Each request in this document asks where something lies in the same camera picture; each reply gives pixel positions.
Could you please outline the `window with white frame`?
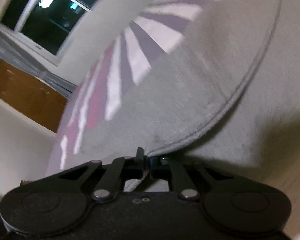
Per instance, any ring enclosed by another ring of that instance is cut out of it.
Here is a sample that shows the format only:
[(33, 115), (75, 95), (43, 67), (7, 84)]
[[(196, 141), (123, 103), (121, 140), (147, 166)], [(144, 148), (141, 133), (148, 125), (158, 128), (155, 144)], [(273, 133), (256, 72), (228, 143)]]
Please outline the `window with white frame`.
[(98, 0), (3, 0), (0, 31), (57, 65), (69, 37)]

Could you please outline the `left grey curtain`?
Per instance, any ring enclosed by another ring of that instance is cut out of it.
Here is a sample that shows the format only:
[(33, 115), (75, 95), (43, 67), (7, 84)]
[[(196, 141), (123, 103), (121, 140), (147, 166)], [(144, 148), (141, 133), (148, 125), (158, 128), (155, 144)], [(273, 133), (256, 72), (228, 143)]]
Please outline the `left grey curtain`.
[(15, 68), (47, 83), (65, 98), (70, 98), (76, 85), (53, 74), (28, 52), (23, 50), (9, 37), (0, 32), (0, 59)]

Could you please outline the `striped pink purple bed sheet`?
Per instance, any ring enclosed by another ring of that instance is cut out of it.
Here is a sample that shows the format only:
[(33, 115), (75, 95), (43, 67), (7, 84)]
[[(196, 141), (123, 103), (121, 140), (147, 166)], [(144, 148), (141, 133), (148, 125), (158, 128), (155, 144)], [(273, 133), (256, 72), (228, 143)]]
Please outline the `striped pink purple bed sheet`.
[(47, 175), (170, 153), (232, 108), (268, 51), (282, 0), (155, 0), (111, 42), (63, 113)]

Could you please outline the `brown wooden door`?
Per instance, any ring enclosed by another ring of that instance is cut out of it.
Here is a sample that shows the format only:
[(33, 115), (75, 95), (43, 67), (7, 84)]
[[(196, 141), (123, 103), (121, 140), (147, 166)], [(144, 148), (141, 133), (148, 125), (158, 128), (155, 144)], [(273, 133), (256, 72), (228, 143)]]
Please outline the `brown wooden door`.
[(0, 59), (0, 98), (29, 119), (57, 132), (67, 99)]

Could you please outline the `grey pants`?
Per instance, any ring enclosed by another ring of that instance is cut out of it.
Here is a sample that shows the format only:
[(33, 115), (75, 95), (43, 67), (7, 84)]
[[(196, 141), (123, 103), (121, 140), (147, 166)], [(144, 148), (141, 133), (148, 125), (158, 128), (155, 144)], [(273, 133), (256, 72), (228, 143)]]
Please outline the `grey pants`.
[(300, 0), (220, 0), (85, 132), (75, 163), (186, 155), (257, 180), (300, 163)]

